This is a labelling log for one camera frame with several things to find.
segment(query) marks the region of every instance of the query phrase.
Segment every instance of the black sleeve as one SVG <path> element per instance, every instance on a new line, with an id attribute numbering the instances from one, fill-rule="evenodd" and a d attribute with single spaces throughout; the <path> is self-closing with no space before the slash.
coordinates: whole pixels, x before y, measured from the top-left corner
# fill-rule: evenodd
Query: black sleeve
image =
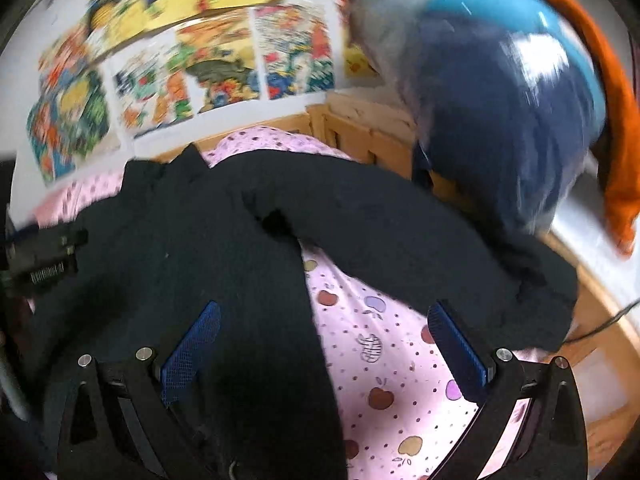
<path id="1" fill-rule="evenodd" d="M 267 229 L 319 246 L 344 272 L 422 314 L 449 300 L 491 346 L 561 345 L 577 279 L 535 238 L 485 240 L 450 206 L 377 167 L 274 151 L 221 166 L 234 159 L 244 203 Z"/>

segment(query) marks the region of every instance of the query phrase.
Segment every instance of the silver bolt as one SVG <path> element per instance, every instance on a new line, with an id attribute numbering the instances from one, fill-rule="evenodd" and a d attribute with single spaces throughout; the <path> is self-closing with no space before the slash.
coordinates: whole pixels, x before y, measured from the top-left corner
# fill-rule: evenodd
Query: silver bolt
<path id="1" fill-rule="evenodd" d="M 89 354 L 84 354 L 83 356 L 80 356 L 80 358 L 78 359 L 78 364 L 82 368 L 86 368 L 90 362 L 91 362 L 91 356 Z"/>
<path id="2" fill-rule="evenodd" d="M 562 368 L 562 370 L 566 370 L 569 367 L 569 361 L 567 361 L 564 357 L 556 357 L 554 359 L 556 366 L 558 368 Z"/>
<path id="3" fill-rule="evenodd" d="M 504 361 L 505 363 L 508 363 L 513 359 L 513 354 L 506 348 L 498 348 L 495 355 L 500 359 L 500 361 Z"/>
<path id="4" fill-rule="evenodd" d="M 136 352 L 136 359 L 138 361 L 146 361 L 153 355 L 154 351 L 148 346 L 142 347 Z"/>

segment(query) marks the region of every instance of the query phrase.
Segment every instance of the blue gripper pad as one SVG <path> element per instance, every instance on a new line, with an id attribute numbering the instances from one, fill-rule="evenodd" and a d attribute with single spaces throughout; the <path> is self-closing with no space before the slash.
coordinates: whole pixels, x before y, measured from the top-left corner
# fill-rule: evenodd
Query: blue gripper pad
<path id="1" fill-rule="evenodd" d="M 213 350 L 220 331 L 220 306 L 209 301 L 160 370 L 162 402 L 169 406 L 191 381 Z"/>
<path id="2" fill-rule="evenodd" d="M 469 402 L 483 403 L 486 386 L 493 379 L 494 368 L 483 364 L 440 302 L 429 309 L 427 323 L 462 396 Z"/>

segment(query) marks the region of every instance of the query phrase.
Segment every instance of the orange fabric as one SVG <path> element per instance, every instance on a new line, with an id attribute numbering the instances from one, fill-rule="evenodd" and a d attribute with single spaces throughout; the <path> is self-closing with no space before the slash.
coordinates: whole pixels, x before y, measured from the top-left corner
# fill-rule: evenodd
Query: orange fabric
<path id="1" fill-rule="evenodd" d="M 618 249 L 630 254 L 635 235 L 632 223 L 640 213 L 640 108 L 618 56 L 580 4 L 576 0 L 546 1 L 573 25 L 600 69 L 612 132 L 605 217 Z"/>

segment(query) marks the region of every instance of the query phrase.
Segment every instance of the polka dot fabric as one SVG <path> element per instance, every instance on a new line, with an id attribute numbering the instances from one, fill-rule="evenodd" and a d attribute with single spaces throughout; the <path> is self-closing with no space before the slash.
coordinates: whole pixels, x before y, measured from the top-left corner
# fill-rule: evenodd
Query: polka dot fabric
<path id="1" fill-rule="evenodd" d="M 233 132 L 202 156 L 213 167 L 252 150 L 349 159 L 312 137 L 266 126 Z M 38 222 L 72 220 L 92 202 L 116 195 L 122 177 L 115 171 L 70 184 L 36 209 Z M 302 259 L 342 421 L 350 480 L 426 480 L 476 406 L 462 398 L 424 316 L 345 275 L 317 248 L 302 246 Z M 519 401 L 482 476 L 502 465 L 525 408 Z"/>

